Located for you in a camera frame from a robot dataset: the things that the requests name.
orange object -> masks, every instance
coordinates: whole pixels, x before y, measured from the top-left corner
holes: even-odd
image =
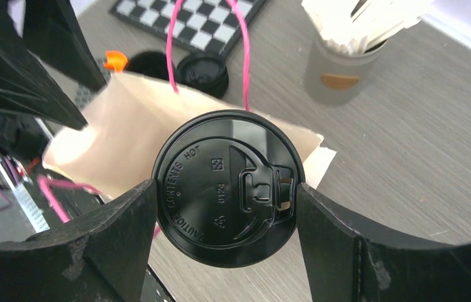
[[[105,69],[122,72],[127,63],[128,58],[125,54],[116,50],[108,50],[106,52],[106,61],[104,62]]]

beige paper bag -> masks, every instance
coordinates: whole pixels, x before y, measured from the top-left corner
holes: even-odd
[[[176,94],[167,81],[115,73],[83,110],[89,124],[81,131],[63,128],[58,132],[43,155],[43,166],[74,182],[90,184],[113,199],[151,178],[157,154],[176,129],[199,115],[222,109],[241,108],[185,86],[179,86]],[[290,138],[302,161],[324,139],[256,113]]]

pink cable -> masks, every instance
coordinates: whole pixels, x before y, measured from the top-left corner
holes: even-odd
[[[167,68],[169,70],[169,82],[176,93],[178,93],[178,87],[174,80],[174,71],[172,70],[172,33],[174,32],[178,12],[180,11],[183,2],[184,0],[176,0],[174,10],[172,11],[172,17],[170,19],[169,32],[167,33]],[[226,2],[231,6],[231,9],[235,13],[241,27],[241,33],[243,34],[243,44],[245,49],[245,61],[243,63],[243,101],[245,103],[245,110],[250,111],[250,103],[248,102],[248,93],[250,92],[250,35],[248,34],[247,22],[243,13],[239,9],[237,1],[226,0]]]
[[[95,189],[93,186],[90,184],[76,184],[71,181],[64,181],[61,179],[49,179],[48,177],[44,175],[39,175],[37,176],[37,182],[39,183],[39,188],[41,189],[41,192],[43,195],[47,198],[48,202],[50,203],[50,206],[52,206],[52,209],[55,211],[57,216],[61,219],[63,223],[67,223],[70,221],[70,216],[67,214],[65,209],[63,209],[63,206],[57,200],[57,198],[54,196],[52,193],[52,189],[50,189],[50,186],[53,187],[61,187],[64,189],[73,189],[73,190],[86,190],[89,192],[93,193],[100,193],[97,189]],[[155,238],[161,229],[159,226],[156,224],[155,229],[153,231],[153,238]]]

black mechanical device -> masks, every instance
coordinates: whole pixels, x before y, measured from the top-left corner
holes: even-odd
[[[31,157],[26,142],[35,153],[46,144],[34,118],[86,123],[32,53],[93,91],[105,81],[68,0],[26,0],[22,38],[7,10],[0,0],[0,154]],[[179,250],[217,267],[264,260],[298,227],[313,301],[471,302],[471,244],[414,237],[340,206],[304,183],[293,150],[251,113],[188,122],[152,179],[24,242],[0,243],[0,301],[140,301],[158,221]]]

tabletop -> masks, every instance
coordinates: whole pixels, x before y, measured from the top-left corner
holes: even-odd
[[[79,18],[95,57],[164,49],[108,15],[113,4],[99,0]],[[324,135],[338,153],[318,190],[337,203],[419,237],[470,242],[471,51],[420,23],[389,40],[359,96],[332,108],[302,87],[315,32],[300,4],[269,0],[250,25],[251,105]],[[224,100],[233,104],[242,104],[242,48],[228,57]],[[175,48],[175,62],[186,53]],[[55,78],[74,97],[77,85]],[[177,301],[311,300],[296,233],[266,261],[225,270],[188,259],[160,236],[150,264]]]

